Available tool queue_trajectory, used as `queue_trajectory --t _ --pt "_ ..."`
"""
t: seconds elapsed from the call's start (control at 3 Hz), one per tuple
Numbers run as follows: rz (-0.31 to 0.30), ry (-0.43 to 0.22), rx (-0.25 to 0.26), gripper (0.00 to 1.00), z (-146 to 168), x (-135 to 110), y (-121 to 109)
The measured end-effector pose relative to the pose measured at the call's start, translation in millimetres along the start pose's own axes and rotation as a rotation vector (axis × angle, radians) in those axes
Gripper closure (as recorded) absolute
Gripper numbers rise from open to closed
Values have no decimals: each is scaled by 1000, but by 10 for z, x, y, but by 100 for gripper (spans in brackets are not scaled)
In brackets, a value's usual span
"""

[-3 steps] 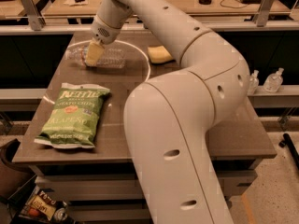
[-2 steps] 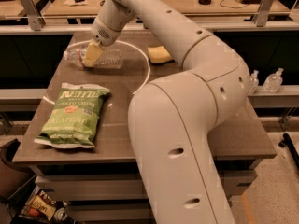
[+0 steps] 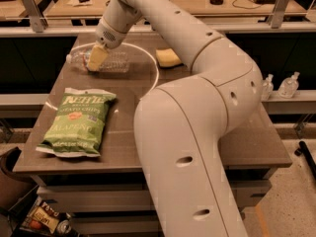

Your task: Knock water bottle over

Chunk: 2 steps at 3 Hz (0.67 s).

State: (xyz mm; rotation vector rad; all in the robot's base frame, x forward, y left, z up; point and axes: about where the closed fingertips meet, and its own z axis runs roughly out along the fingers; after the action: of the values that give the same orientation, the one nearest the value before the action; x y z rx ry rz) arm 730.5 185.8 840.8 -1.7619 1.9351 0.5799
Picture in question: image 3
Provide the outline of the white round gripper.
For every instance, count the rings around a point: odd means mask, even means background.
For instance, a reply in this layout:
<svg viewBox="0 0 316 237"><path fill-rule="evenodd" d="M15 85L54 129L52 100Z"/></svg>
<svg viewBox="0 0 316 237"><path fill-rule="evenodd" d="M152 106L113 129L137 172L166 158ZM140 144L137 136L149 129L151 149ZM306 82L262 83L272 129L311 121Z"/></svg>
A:
<svg viewBox="0 0 316 237"><path fill-rule="evenodd" d="M96 28L96 41L101 45L95 44L93 46L87 62L87 68L90 71L98 71L109 55L107 48L114 49L120 46L126 34L126 24L102 17Z"/></svg>

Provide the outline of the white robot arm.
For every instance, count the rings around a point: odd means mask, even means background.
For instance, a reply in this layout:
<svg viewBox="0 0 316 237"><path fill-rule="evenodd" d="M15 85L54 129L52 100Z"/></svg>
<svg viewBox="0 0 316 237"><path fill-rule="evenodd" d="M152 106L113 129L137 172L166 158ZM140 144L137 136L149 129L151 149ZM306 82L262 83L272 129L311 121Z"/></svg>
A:
<svg viewBox="0 0 316 237"><path fill-rule="evenodd" d="M111 0L97 45L116 48L140 18L190 75L151 89L134 115L138 157L165 237L248 237L219 155L219 139L258 107L256 62L170 0Z"/></svg>

